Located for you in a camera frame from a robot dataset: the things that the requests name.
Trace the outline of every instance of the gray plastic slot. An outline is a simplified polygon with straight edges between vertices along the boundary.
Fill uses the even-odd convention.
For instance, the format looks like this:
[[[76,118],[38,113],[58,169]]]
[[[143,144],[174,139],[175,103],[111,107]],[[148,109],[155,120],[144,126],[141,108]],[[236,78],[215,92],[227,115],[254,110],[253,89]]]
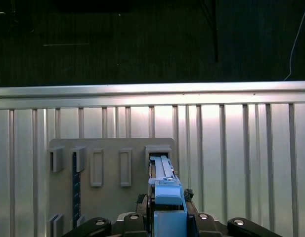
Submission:
[[[75,147],[71,149],[72,154],[76,153],[77,159],[77,172],[81,172],[85,169],[86,165],[86,148],[85,147]]]
[[[64,147],[55,147],[48,149],[50,170],[52,172],[60,172],[65,168],[63,148]]]
[[[121,186],[131,186],[131,149],[120,150]]]
[[[150,154],[151,153],[168,153],[168,158],[172,158],[172,149],[170,145],[160,145],[160,146],[146,146],[146,173],[149,171],[149,160],[150,160]]]
[[[82,215],[78,220],[77,220],[77,226],[83,224],[86,221],[86,216]]]
[[[56,214],[48,221],[49,224],[49,237],[62,237],[63,236],[63,215]]]
[[[90,184],[92,187],[103,185],[103,149],[95,149],[91,153]]]

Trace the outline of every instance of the blue bracket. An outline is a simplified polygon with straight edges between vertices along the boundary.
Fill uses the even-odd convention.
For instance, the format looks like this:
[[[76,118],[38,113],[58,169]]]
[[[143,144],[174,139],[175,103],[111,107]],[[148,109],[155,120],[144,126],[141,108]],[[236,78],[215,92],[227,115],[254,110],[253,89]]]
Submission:
[[[186,237],[187,208],[180,180],[174,175],[174,168],[166,156],[150,157],[155,162],[156,178],[149,179],[155,186],[155,204],[183,206],[180,211],[154,212],[154,237]]]

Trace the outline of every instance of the black mount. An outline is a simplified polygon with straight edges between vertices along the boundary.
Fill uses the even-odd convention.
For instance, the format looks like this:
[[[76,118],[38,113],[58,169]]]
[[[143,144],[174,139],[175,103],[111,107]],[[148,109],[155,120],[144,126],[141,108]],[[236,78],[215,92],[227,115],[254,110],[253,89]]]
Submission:
[[[189,214],[189,237],[281,237],[245,218],[232,218],[227,226],[207,213]],[[93,218],[63,237],[148,237],[146,218],[139,213],[127,215],[114,225],[105,218]]]

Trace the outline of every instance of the vertical metal rib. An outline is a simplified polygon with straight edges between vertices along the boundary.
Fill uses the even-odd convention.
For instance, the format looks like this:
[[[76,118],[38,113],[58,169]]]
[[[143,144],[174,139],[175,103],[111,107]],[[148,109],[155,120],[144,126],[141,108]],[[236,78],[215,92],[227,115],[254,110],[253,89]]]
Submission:
[[[34,236],[38,235],[38,151],[37,151],[37,110],[33,110],[33,211]]]
[[[202,107],[201,106],[196,106],[196,122],[197,122],[197,147],[198,147],[198,160],[200,161],[200,167],[203,167],[203,142],[202,142]],[[201,210],[204,211],[204,185],[203,185],[203,180],[204,180],[204,173],[203,169],[200,169],[200,176],[201,176],[201,186],[200,190],[198,191],[200,196],[201,196]]]
[[[102,108],[102,138],[107,138],[107,108]]]
[[[154,107],[149,107],[149,137],[155,137]]]
[[[222,214],[223,221],[228,219],[228,196],[227,196],[227,154],[226,154],[226,115],[225,106],[220,105],[220,153],[221,153],[221,180],[222,180]]]
[[[258,174],[258,224],[262,224],[262,204],[261,204],[261,156],[260,156],[260,123],[259,106],[255,105],[256,111],[256,141],[257,141],[257,174]]]
[[[79,108],[79,138],[84,138],[84,110]]]
[[[173,106],[173,138],[175,142],[175,147],[176,147],[176,156],[177,156],[177,172],[179,171],[179,164],[180,162],[178,161],[178,111],[177,111],[177,106]]]
[[[188,188],[191,188],[191,147],[190,147],[190,116],[189,106],[186,106],[186,149],[187,149],[187,183]]]
[[[9,111],[9,236],[15,237],[14,110]]]
[[[268,188],[269,188],[269,219],[270,230],[275,230],[275,209],[274,209],[274,169],[273,169],[273,144],[272,144],[272,114],[271,105],[266,106],[266,139],[267,139],[267,161],[268,161]]]
[[[299,205],[298,205],[298,190],[297,190],[295,113],[294,113],[293,104],[289,104],[289,124],[290,124],[290,151],[291,151],[293,236],[299,237]]]
[[[125,108],[126,114],[126,138],[131,138],[131,109],[130,107]]]
[[[250,150],[249,150],[249,116],[248,105],[243,105],[243,136],[244,136],[244,167],[245,167],[245,193],[246,193],[246,218],[251,220],[251,176],[250,176]]]
[[[55,110],[55,138],[61,138],[60,129],[60,109]]]

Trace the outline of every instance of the metal bar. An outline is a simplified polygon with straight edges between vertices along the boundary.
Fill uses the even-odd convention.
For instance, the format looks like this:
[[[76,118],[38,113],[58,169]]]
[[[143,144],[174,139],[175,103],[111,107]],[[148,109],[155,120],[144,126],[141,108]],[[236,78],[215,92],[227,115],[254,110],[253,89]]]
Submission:
[[[125,94],[168,94],[190,92],[305,92],[305,81],[239,82],[239,83],[166,83],[129,85],[85,85],[0,88],[1,98],[104,96]]]

